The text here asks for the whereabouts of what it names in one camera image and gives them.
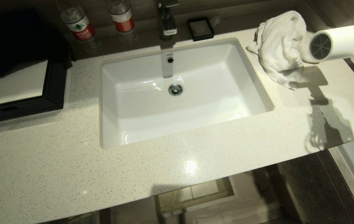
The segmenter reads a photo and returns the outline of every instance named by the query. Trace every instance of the countertop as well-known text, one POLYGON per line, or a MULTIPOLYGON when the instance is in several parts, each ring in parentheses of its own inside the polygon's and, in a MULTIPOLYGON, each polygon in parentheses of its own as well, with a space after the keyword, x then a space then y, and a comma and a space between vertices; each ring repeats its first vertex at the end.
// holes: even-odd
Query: countertop
MULTIPOLYGON (((216 35, 245 47, 254 29, 216 35)), ((181 49, 195 44, 182 41, 181 49)), ((62 110, 0 122, 0 223, 37 223, 112 207, 294 159, 354 140, 354 74, 344 60, 306 64, 299 89, 245 54, 274 110, 103 149, 101 65, 159 46, 76 61, 62 110)))

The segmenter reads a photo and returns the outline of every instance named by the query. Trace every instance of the black soap dish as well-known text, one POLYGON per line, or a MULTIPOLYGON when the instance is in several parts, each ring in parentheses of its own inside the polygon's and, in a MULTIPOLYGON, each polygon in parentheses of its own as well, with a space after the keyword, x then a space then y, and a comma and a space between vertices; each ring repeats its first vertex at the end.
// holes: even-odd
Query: black soap dish
POLYGON ((207 17, 188 20, 187 24, 193 41, 206 40, 214 37, 213 28, 207 17))

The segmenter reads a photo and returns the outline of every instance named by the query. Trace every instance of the plastic bottle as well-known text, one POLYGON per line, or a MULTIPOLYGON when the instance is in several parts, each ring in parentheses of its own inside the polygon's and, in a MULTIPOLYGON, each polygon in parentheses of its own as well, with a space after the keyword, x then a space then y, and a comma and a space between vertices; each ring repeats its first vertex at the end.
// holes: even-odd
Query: plastic bottle
POLYGON ((88 53, 96 53, 102 47, 95 30, 84 13, 83 8, 76 0, 56 0, 60 17, 76 40, 88 53))
POLYGON ((138 34, 131 13, 130 2, 128 0, 105 0, 105 2, 120 41, 126 45, 136 43, 138 34))

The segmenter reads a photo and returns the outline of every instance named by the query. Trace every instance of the white towel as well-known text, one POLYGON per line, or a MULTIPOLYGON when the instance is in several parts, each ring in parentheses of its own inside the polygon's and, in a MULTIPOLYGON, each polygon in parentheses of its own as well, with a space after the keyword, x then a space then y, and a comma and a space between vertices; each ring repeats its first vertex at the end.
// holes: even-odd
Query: white towel
POLYGON ((258 55, 269 77, 286 88, 295 90, 304 70, 303 61, 315 62, 308 54, 307 30, 304 19, 289 11, 261 23, 257 40, 248 50, 258 55))

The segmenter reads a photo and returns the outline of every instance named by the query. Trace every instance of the chrome faucet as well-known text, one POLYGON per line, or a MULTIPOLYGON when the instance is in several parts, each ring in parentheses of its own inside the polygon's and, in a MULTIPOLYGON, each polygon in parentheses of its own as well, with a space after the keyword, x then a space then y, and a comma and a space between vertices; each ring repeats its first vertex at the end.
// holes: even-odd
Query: chrome faucet
POLYGON ((177 25, 174 16, 171 14, 170 7, 180 4, 179 0, 157 0, 159 12, 159 31, 160 39, 171 40, 177 33, 177 25))

